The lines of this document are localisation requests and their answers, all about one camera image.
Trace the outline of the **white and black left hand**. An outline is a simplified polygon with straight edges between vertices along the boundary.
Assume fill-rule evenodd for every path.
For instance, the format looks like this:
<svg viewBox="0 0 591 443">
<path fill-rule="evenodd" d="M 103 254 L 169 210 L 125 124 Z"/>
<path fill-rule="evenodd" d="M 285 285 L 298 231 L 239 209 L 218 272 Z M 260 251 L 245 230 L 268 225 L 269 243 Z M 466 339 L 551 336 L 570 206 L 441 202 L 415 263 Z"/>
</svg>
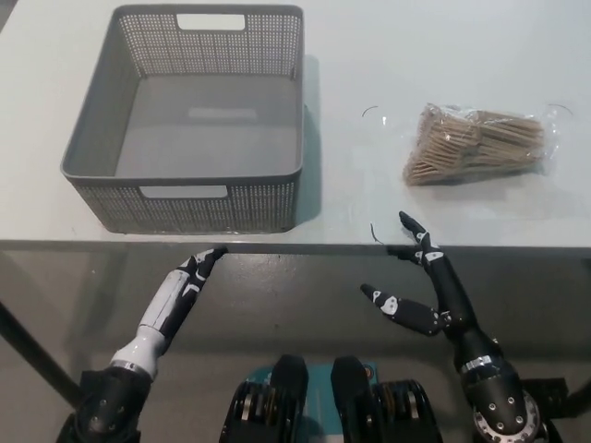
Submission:
<svg viewBox="0 0 591 443">
<path fill-rule="evenodd" d="M 139 322 L 138 335 L 145 335 L 150 329 L 170 343 L 196 303 L 214 265 L 226 252 L 225 247 L 206 250 L 170 271 Z"/>
</svg>

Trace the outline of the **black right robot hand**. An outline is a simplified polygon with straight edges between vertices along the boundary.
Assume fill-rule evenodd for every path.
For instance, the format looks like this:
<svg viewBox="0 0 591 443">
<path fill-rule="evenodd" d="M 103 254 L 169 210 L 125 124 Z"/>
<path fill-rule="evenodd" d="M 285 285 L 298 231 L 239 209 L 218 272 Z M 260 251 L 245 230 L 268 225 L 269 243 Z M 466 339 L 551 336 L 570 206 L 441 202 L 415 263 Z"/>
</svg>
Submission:
<svg viewBox="0 0 591 443">
<path fill-rule="evenodd" d="M 414 246 L 389 247 L 388 253 L 422 268 L 437 296 L 436 308 L 381 291 L 367 283 L 361 292 L 391 322 L 427 337 L 443 333 L 454 349 L 458 370 L 470 370 L 503 357 L 500 346 L 477 321 L 475 310 L 451 261 L 431 233 L 404 211 L 400 222 L 415 240 Z"/>
</svg>

